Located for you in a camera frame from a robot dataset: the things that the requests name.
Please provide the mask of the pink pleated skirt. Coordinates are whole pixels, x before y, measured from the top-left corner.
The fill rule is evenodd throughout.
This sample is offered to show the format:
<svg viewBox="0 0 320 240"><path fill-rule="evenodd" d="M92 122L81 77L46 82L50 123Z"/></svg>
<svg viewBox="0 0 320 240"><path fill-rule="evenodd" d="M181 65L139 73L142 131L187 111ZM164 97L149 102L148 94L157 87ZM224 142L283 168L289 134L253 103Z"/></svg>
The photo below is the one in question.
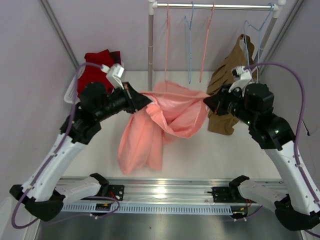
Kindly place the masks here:
<svg viewBox="0 0 320 240"><path fill-rule="evenodd" d="M124 175L143 167L160 170L164 145L197 134L209 112L203 102L208 94L174 82L159 82L142 94L151 102L131 115L118 147Z"/></svg>

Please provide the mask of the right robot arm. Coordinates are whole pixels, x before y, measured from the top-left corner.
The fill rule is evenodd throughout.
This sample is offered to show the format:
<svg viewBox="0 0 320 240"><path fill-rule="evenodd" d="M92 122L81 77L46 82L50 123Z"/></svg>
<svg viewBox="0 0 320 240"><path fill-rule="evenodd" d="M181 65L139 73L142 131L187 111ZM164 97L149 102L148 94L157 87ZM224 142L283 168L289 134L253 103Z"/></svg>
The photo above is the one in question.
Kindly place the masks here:
<svg viewBox="0 0 320 240"><path fill-rule="evenodd" d="M294 152L296 137L289 123L273 113L274 94L265 84L254 83L245 90L224 85L203 100L219 115L231 114L248 126L248 133L275 165L287 193L281 193L241 175L229 183L234 202L252 200L275 213L290 231L311 230L320 223L320 207L311 191L320 195L303 160Z"/></svg>

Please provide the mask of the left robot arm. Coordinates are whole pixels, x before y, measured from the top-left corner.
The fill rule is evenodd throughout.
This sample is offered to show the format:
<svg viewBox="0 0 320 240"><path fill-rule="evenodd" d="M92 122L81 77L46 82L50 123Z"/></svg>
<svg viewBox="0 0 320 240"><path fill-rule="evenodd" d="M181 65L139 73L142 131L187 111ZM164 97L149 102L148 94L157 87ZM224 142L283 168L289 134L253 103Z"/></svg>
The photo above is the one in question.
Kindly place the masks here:
<svg viewBox="0 0 320 240"><path fill-rule="evenodd" d="M121 111L134 114L152 102L128 82L114 88L112 93L108 93L102 83L91 82L79 99L46 159L29 180L9 190L32 216L44 222L54 219L65 205L82 199L103 200L108 196L109 181L98 173L64 187L58 187L57 183L74 158L102 129L102 121Z"/></svg>

